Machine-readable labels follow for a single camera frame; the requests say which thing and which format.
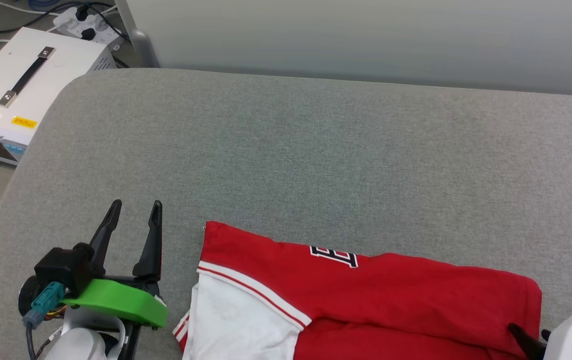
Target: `power strip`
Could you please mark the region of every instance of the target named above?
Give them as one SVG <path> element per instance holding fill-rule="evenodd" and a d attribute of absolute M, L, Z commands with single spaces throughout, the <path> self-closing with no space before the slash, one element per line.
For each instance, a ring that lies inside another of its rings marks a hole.
<path fill-rule="evenodd" d="M 119 46 L 124 43 L 124 39 L 111 29 L 101 16 L 88 14 L 85 20 L 79 20 L 76 12 L 77 8 L 71 7 L 53 19 L 52 23 L 57 27 L 58 32 L 73 38 L 106 44 L 112 51 L 119 50 Z"/>

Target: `folded shirt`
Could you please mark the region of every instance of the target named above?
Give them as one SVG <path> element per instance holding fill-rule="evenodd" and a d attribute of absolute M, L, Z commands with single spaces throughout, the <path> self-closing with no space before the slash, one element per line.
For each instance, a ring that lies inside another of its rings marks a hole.
<path fill-rule="evenodd" d="M 209 221 L 190 311 L 173 333 L 184 360 L 457 359 L 524 355 L 541 291 L 507 271 L 274 242 Z"/>

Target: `yellow label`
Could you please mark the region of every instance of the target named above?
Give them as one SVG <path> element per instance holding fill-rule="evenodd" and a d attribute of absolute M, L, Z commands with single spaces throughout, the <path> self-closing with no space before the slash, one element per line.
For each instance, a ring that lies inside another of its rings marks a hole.
<path fill-rule="evenodd" d="M 37 126 L 37 121 L 28 120 L 27 118 L 15 116 L 11 123 L 19 126 L 25 126 L 26 128 L 34 129 Z"/>

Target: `gray table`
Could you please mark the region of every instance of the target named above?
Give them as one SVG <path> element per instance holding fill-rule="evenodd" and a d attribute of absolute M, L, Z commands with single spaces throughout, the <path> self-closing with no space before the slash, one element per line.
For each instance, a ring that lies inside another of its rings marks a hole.
<path fill-rule="evenodd" d="M 0 359 L 26 358 L 15 303 L 32 266 L 89 240 L 116 198 L 110 274 L 130 273 L 152 203 L 164 203 L 169 326 L 144 331 L 141 359 L 180 355 L 170 330 L 209 219 L 516 272 L 541 286 L 543 326 L 572 314 L 572 96 L 188 70 L 83 76 L 49 110 L 0 205 Z"/>

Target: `gray wall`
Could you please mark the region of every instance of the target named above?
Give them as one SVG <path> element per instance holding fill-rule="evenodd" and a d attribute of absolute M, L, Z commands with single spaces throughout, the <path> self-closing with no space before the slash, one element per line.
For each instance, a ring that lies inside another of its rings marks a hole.
<path fill-rule="evenodd" d="M 572 94 L 572 0 L 122 2 L 163 68 Z"/>

